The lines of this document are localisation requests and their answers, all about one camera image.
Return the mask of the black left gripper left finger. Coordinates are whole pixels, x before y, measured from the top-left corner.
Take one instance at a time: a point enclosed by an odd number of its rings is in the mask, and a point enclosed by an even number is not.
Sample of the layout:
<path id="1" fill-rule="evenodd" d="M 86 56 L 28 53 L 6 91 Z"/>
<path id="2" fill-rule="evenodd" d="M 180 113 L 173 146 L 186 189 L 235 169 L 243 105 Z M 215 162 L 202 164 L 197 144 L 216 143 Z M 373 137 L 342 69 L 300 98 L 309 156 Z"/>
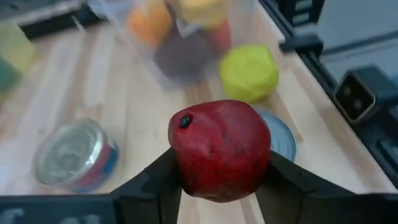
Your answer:
<path id="1" fill-rule="evenodd" d="M 182 186 L 174 150 L 165 151 L 111 195 L 117 224 L 177 224 Z"/>

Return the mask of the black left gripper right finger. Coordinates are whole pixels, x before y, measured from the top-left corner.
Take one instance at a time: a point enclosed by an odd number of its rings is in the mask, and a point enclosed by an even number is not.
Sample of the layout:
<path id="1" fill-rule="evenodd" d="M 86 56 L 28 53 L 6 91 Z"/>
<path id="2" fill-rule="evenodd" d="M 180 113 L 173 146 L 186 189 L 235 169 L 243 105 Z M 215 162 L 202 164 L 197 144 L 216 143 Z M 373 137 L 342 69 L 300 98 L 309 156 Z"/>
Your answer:
<path id="1" fill-rule="evenodd" d="M 265 224 L 335 224 L 335 215 L 323 200 L 334 183 L 272 151 L 257 201 Z"/>

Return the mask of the dark red pomegranate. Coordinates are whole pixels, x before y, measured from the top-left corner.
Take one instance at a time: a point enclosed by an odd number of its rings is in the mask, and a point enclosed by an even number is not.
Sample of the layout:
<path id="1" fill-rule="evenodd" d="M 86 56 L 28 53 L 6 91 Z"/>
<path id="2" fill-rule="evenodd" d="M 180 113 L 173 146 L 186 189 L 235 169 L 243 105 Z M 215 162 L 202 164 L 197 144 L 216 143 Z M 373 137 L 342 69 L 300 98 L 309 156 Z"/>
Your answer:
<path id="1" fill-rule="evenodd" d="M 209 101 L 175 113 L 168 140 L 185 193 L 218 203 L 254 193 L 271 154 L 268 125 L 238 100 Z"/>

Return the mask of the dark red apple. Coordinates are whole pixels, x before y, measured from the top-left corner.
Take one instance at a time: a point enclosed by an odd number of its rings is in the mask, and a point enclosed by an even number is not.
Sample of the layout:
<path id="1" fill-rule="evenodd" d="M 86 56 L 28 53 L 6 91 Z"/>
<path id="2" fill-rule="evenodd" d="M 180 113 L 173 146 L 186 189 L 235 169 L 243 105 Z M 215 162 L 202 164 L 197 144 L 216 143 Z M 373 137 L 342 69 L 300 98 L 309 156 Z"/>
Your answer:
<path id="1" fill-rule="evenodd" d="M 177 29 L 155 51 L 154 62 L 167 77 L 201 74 L 217 59 L 217 54 L 202 30 L 182 37 Z"/>

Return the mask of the orange-yellow mango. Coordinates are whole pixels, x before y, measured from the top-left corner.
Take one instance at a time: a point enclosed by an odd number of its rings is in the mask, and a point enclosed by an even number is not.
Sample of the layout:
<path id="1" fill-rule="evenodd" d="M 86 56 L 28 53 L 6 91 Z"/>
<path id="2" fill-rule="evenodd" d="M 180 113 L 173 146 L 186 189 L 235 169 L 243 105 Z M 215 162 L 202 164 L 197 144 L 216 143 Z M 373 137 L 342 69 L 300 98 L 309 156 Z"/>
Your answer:
<path id="1" fill-rule="evenodd" d="M 160 45 L 172 30 L 172 17 L 164 0 L 144 0 L 128 14 L 127 28 L 144 44 Z"/>

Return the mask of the red-orange elongated fruit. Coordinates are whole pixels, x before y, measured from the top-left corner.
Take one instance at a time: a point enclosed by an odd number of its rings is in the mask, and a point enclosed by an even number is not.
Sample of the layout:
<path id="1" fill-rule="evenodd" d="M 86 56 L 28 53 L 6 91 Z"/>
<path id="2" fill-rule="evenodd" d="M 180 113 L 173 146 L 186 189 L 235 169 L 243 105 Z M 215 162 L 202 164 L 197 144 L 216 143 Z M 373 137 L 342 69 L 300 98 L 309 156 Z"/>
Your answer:
<path id="1" fill-rule="evenodd" d="M 206 37 L 213 49 L 219 54 L 231 48 L 231 34 L 228 20 L 224 20 L 216 27 L 206 30 Z"/>

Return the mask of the golden yellow fruit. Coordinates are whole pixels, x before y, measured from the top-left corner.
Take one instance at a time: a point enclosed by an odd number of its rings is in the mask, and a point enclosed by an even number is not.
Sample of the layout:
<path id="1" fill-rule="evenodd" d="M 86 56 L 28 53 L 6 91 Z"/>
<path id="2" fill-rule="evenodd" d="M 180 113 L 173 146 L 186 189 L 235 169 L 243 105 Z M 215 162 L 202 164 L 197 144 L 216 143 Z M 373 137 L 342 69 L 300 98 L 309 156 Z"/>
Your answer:
<path id="1" fill-rule="evenodd" d="M 228 16 L 226 0 L 177 0 L 178 12 L 184 21 L 212 29 Z"/>

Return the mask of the red-labelled tin can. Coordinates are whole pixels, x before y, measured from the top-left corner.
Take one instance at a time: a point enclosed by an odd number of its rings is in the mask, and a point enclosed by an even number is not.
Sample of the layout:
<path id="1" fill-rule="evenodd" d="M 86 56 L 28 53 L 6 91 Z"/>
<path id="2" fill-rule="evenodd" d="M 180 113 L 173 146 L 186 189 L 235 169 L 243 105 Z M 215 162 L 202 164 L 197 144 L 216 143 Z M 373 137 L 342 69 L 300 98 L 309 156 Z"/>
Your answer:
<path id="1" fill-rule="evenodd" d="M 271 133 L 271 149 L 294 162 L 296 158 L 296 142 L 290 128 L 276 115 L 262 109 L 254 107 L 256 112 L 267 123 Z"/>

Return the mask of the silver tin can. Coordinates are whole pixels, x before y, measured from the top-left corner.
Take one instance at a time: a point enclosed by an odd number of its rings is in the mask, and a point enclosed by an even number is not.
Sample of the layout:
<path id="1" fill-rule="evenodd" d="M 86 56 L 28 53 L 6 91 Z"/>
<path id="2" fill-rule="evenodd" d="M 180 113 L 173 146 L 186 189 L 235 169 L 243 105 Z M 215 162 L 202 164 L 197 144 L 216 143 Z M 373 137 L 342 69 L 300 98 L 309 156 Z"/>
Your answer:
<path id="1" fill-rule="evenodd" d="M 62 126 L 39 146 L 33 173 L 41 184 L 87 194 L 108 179 L 118 157 L 116 142 L 85 118 Z"/>

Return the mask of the green apple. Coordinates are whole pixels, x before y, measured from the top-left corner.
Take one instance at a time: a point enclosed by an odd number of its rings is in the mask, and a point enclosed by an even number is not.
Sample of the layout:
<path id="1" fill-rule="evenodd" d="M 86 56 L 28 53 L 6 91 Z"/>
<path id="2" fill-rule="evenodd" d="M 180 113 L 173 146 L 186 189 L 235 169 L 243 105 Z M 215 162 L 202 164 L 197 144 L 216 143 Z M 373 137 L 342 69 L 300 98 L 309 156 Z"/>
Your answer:
<path id="1" fill-rule="evenodd" d="M 279 84 L 279 69 L 264 44 L 245 44 L 228 51 L 219 63 L 224 92 L 234 100 L 255 103 Z"/>

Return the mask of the clear plastic container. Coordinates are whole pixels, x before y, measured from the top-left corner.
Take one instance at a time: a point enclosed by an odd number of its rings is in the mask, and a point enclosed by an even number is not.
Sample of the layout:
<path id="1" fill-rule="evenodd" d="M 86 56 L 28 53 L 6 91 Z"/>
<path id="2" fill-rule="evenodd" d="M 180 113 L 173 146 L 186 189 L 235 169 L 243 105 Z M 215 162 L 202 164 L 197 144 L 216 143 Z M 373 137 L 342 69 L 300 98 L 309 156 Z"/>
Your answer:
<path id="1" fill-rule="evenodd" d="M 172 17 L 172 30 L 177 29 L 182 37 L 186 37 L 197 30 L 202 30 L 206 35 L 207 29 L 202 25 L 189 23 L 183 20 L 178 12 L 177 0 L 164 1 Z M 144 44 L 127 28 L 127 17 L 129 12 L 135 6 L 143 4 L 144 0 L 86 0 L 86 3 L 96 16 L 110 21 L 117 28 L 122 38 L 127 41 L 134 49 L 135 53 L 138 54 L 157 84 L 166 91 L 181 88 L 196 83 L 204 78 L 217 75 L 219 72 L 219 63 L 223 56 L 231 49 L 246 44 L 252 39 L 254 0 L 226 0 L 228 13 L 226 19 L 229 22 L 231 48 L 223 54 L 219 54 L 215 51 L 217 59 L 207 65 L 201 74 L 170 78 L 165 76 L 154 62 L 155 51 L 160 45 L 152 47 Z"/>

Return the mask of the yellow plastic tray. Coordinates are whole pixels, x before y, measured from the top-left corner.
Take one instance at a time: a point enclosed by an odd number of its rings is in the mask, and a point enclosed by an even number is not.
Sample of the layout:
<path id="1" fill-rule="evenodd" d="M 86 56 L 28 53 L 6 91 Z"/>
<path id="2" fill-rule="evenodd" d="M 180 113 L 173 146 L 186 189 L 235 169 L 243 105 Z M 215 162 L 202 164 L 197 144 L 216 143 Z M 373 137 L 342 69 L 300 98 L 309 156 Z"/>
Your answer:
<path id="1" fill-rule="evenodd" d="M 0 57 L 18 72 L 25 73 L 35 57 L 35 47 L 15 24 L 0 25 Z"/>

